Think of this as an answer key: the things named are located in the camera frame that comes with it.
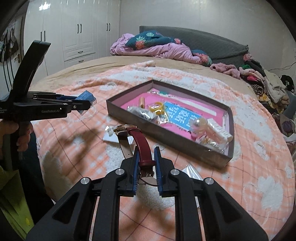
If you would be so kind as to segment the blue small jewelry box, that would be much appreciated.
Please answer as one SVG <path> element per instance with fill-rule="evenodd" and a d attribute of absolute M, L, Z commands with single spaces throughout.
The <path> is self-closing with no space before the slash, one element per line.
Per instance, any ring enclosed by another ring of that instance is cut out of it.
<path fill-rule="evenodd" d="M 84 115 L 93 105 L 97 103 L 95 96 L 85 90 L 82 94 L 80 94 L 76 99 L 74 99 L 76 103 L 76 110 L 79 114 Z"/>

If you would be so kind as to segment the white comb hair clip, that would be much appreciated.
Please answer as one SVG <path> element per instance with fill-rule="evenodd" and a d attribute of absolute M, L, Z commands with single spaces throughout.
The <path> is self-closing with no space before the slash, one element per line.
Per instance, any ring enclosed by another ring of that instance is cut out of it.
<path fill-rule="evenodd" d="M 229 143 L 233 140 L 233 136 L 224 130 L 213 118 L 207 120 L 208 130 L 217 138 L 217 142 Z"/>

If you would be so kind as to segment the pearl claw hair clip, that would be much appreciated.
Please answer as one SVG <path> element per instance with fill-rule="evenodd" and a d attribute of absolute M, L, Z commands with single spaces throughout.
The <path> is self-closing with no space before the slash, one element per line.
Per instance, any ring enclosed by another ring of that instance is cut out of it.
<path fill-rule="evenodd" d="M 190 120 L 190 133 L 192 138 L 197 139 L 204 136 L 208 130 L 208 121 L 203 117 Z"/>

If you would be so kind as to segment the red strap wristwatch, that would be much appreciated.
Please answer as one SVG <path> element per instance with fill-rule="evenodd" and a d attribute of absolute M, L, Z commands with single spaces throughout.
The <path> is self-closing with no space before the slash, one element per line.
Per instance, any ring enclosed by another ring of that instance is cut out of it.
<path fill-rule="evenodd" d="M 155 161 L 152 159 L 151 149 L 142 131 L 135 125 L 119 125 L 114 129 L 114 133 L 117 135 L 121 151 L 126 159 L 133 155 L 128 142 L 128 137 L 133 137 L 139 156 L 139 183 L 156 187 L 158 184 L 153 170 Z"/>

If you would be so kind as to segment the silver jewelry plastic bag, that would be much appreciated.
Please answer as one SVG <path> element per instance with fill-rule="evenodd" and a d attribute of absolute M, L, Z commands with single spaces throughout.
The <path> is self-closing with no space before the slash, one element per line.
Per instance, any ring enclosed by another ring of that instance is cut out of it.
<path fill-rule="evenodd" d="M 135 114 L 136 116 L 143 118 L 146 121 L 156 121 L 157 117 L 156 114 L 151 112 L 148 109 L 141 108 L 139 106 L 128 106 L 127 111 Z"/>

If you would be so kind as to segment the pearl earrings on card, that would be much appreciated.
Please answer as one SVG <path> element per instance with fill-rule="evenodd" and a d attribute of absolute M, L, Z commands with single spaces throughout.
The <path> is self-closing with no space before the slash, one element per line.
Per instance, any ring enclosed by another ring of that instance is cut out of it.
<path fill-rule="evenodd" d="M 103 141 L 119 144 L 127 143 L 131 145 L 134 142 L 134 138 L 128 134 L 127 127 L 107 126 L 105 128 Z"/>

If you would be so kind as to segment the orange white plaid blanket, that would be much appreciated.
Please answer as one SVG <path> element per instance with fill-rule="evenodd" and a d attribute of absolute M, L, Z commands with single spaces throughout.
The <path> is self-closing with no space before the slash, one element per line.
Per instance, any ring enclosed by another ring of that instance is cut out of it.
<path fill-rule="evenodd" d="M 53 92 L 79 95 L 91 92 L 97 103 L 84 115 L 73 111 L 66 118 L 34 121 L 45 187 L 59 200 L 81 178 L 104 177 L 125 158 L 119 143 L 104 142 L 107 126 L 131 125 L 110 116 L 110 97 L 144 82 L 156 80 L 182 87 L 225 104 L 234 121 L 234 156 L 219 169 L 186 155 L 143 133 L 151 149 L 170 159 L 176 169 L 196 170 L 213 178 L 275 240 L 290 218 L 295 203 L 295 169 L 282 132 L 268 110 L 248 94 L 221 80 L 178 69 L 157 67 L 154 61 L 107 70 Z M 200 145 L 224 152 L 228 143 L 217 142 L 207 130 L 194 139 Z"/>

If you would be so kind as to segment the white wardrobe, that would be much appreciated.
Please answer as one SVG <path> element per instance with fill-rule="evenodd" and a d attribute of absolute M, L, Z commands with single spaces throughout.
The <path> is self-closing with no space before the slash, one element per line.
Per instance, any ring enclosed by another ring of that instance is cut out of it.
<path fill-rule="evenodd" d="M 23 34 L 25 51 L 34 40 L 50 43 L 33 81 L 67 67 L 110 55 L 119 37 L 120 1 L 29 1 Z"/>

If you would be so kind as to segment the grey shallow cardboard box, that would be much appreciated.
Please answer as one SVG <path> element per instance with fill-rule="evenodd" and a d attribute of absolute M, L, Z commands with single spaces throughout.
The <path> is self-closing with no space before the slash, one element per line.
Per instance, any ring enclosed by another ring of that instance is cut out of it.
<path fill-rule="evenodd" d="M 161 102 L 169 116 L 168 123 L 159 125 L 130 113 L 128 108 L 138 106 L 141 97 L 145 99 L 145 105 Z M 202 116 L 214 119 L 229 134 L 234 134 L 231 108 L 212 97 L 150 80 L 110 97 L 106 104 L 110 116 L 122 123 L 136 125 L 148 136 L 198 161 L 221 169 L 234 156 L 234 141 L 227 144 L 221 153 L 196 143 L 189 132 L 189 121 Z"/>

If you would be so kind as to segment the pink book in box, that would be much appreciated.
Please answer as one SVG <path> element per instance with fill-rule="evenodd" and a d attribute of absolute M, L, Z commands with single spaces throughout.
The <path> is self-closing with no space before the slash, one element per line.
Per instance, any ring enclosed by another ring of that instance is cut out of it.
<path fill-rule="evenodd" d="M 156 114 L 155 123 L 192 140 L 189 122 L 199 117 L 213 118 L 222 128 L 229 130 L 227 110 L 201 99 L 181 97 L 180 92 L 171 94 L 152 88 L 122 104 L 121 108 L 127 110 L 128 106 L 150 110 Z"/>

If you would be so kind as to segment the tan bed sheet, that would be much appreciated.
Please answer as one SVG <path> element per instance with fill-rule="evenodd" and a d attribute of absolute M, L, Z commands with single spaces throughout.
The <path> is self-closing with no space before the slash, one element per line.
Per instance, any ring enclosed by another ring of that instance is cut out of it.
<path fill-rule="evenodd" d="M 256 97 L 253 89 L 245 81 L 239 81 L 229 75 L 212 71 L 209 67 L 184 61 L 143 56 L 103 57 L 73 65 L 32 84 L 30 90 L 53 92 L 61 87 L 71 85 L 76 81 L 86 80 L 110 69 L 151 60 L 155 62 L 157 67 L 178 69 L 184 72 L 215 78 L 221 80 L 238 92 L 248 94 L 253 98 Z"/>

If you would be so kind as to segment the pile of clothes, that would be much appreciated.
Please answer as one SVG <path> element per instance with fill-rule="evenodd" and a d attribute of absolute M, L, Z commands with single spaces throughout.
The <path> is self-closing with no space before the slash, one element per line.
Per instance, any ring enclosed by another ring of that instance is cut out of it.
<path fill-rule="evenodd" d="M 292 117 L 295 108 L 295 86 L 288 75 L 278 76 L 262 67 L 251 54 L 243 56 L 244 64 L 239 67 L 241 78 L 254 90 L 259 102 L 271 113 L 280 131 L 287 137 L 295 133 Z"/>

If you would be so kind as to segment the pink fuzzy garment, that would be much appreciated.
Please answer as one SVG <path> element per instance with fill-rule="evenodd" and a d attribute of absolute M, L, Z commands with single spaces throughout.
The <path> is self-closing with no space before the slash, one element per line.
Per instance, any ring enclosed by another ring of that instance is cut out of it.
<path fill-rule="evenodd" d="M 219 73 L 223 73 L 223 74 L 232 76 L 233 78 L 240 79 L 240 72 L 235 67 L 235 65 L 232 65 L 232 64 L 227 65 L 227 64 L 224 64 L 224 63 L 216 63 L 216 64 L 212 64 L 210 66 L 210 69 L 214 70 L 216 72 L 219 72 Z"/>

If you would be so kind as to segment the grey headboard cover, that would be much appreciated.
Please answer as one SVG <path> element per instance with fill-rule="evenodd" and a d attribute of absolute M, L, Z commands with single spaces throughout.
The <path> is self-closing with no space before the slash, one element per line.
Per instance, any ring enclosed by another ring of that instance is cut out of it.
<path fill-rule="evenodd" d="M 179 27 L 140 26 L 139 32 L 155 30 L 167 37 L 178 38 L 191 50 L 202 50 L 209 55 L 213 63 L 244 64 L 243 56 L 249 52 L 247 45 L 238 44 L 219 35 Z"/>

